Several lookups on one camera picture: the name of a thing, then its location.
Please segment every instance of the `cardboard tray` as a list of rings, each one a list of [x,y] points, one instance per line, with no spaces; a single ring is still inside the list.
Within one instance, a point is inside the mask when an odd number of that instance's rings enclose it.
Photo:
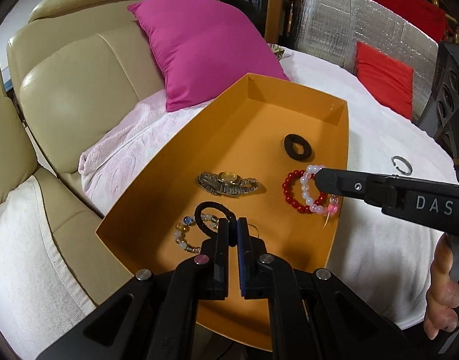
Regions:
[[[306,138],[313,149],[305,162],[283,147],[287,134]],[[287,174],[310,163],[346,169],[348,108],[331,95],[279,79],[249,74],[222,93],[185,126],[146,166],[116,202],[97,234],[131,272],[173,270],[191,255],[180,250],[173,233],[197,204],[213,200],[257,226],[268,252],[293,268],[314,271],[326,265],[338,215],[324,227],[321,215],[299,214],[284,200]],[[216,197],[197,185],[209,171],[256,178],[259,192],[237,198]],[[310,194],[318,192],[313,183]],[[300,185],[293,187],[302,202]],[[250,227],[250,233],[256,231]],[[186,239],[201,245],[205,235],[192,226]],[[229,256],[229,297],[199,302],[200,325],[233,340],[271,350],[266,300],[240,295],[236,248]]]

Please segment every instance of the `black hair tie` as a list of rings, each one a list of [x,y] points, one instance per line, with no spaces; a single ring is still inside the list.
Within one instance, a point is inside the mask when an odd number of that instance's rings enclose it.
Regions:
[[[218,235],[216,232],[214,232],[208,226],[206,226],[203,220],[201,219],[201,213],[206,208],[214,208],[222,212],[226,216],[226,218],[229,221],[230,238],[232,238],[232,236],[236,234],[236,215],[220,203],[202,202],[197,205],[196,209],[194,210],[194,221],[196,222],[196,225],[200,228],[200,230],[210,238],[216,237]]]
[[[299,144],[303,147],[302,154],[296,153],[293,146],[294,143]],[[305,140],[305,138],[303,138],[302,136],[296,134],[288,134],[285,137],[285,151],[292,159],[296,161],[303,161],[309,158],[311,156],[311,153],[313,152],[308,141]]]

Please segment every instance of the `pink bead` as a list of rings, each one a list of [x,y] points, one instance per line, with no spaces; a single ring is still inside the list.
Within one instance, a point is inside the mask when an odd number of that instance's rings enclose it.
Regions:
[[[330,215],[334,215],[336,214],[336,212],[338,211],[338,206],[337,205],[334,205],[334,204],[329,204],[328,205],[328,212]]]

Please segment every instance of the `silver insulation panel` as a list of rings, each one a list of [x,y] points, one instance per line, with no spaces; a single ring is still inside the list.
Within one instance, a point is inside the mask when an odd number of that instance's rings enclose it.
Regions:
[[[372,0],[295,0],[290,47],[355,74],[356,42],[414,69],[413,122],[430,97],[438,44]]]

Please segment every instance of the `finger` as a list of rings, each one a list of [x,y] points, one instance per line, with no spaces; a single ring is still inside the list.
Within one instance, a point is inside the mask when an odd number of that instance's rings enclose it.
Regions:
[[[436,244],[434,262],[435,268],[444,274],[448,274],[453,266],[453,252],[448,245],[446,234],[443,234]]]
[[[448,274],[441,273],[434,260],[430,266],[431,286],[429,291],[439,304],[454,309],[459,306],[459,285]]]
[[[423,329],[430,340],[434,340],[439,332],[439,329],[434,327],[433,322],[431,322],[430,318],[428,317],[428,311],[426,311],[424,315]]]
[[[439,304],[434,300],[429,290],[426,293],[426,302],[428,305],[426,315],[436,329],[445,330],[446,332],[452,332],[456,329],[458,316],[453,309]]]

